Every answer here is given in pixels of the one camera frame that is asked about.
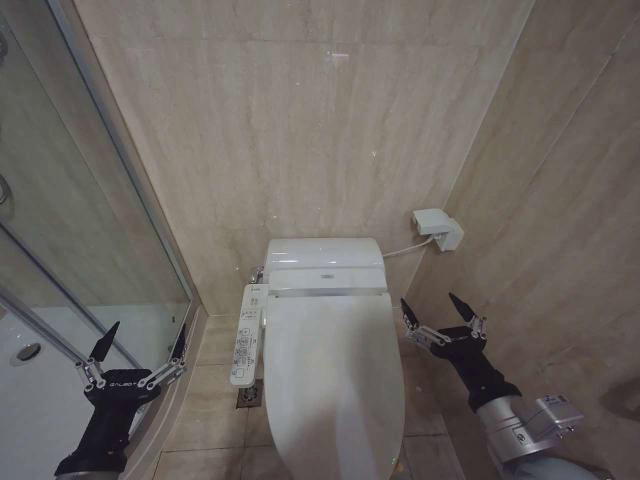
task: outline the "shower drain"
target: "shower drain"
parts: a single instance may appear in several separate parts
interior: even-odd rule
[[[23,363],[33,360],[42,351],[42,345],[39,343],[30,343],[22,347],[11,359],[12,365],[22,365]]]
[[[236,408],[252,408],[262,405],[262,387],[262,379],[257,378],[253,387],[239,389]]]

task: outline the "robotic arm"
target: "robotic arm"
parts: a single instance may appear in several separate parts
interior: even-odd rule
[[[520,478],[514,476],[515,465],[523,461],[529,468],[535,458],[537,467],[549,475],[526,478],[595,479],[586,470],[564,460],[549,457],[537,460],[531,456],[558,446],[562,437],[573,432],[584,416],[560,394],[545,395],[532,406],[525,405],[518,387],[505,381],[504,375],[483,353],[487,344],[486,318],[477,315],[454,294],[449,293],[449,297],[465,325],[437,331],[420,325],[402,299],[406,336],[418,347],[448,360],[456,369],[469,391],[469,407],[484,425],[489,454],[503,477]],[[549,472],[558,465],[565,476],[557,476],[557,471]],[[567,468],[574,472],[572,476],[566,476]]]
[[[160,395],[162,384],[171,384],[185,368],[185,329],[180,332],[171,360],[155,372],[146,369],[109,370],[104,361],[120,322],[96,343],[87,362],[76,363],[84,383],[84,395],[95,407],[78,448],[62,460],[56,480],[116,480],[127,464],[124,453],[138,409]]]

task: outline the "toilet lid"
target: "toilet lid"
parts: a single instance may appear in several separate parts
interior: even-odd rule
[[[404,430],[388,294],[267,300],[265,395],[296,480],[387,480]]]

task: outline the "floor drain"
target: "floor drain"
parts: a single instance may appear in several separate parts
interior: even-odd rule
[[[38,355],[42,351],[42,345],[39,343],[30,343],[29,345],[25,345],[22,349],[16,354],[16,358],[21,362],[28,362],[36,355]]]
[[[257,378],[253,387],[238,390],[236,408],[253,408],[262,405],[262,386],[262,379]]]

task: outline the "shower enclosure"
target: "shower enclosure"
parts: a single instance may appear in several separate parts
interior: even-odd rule
[[[55,3],[0,1],[0,464],[53,477],[92,407],[74,362],[164,363],[193,314],[166,227],[109,129]]]

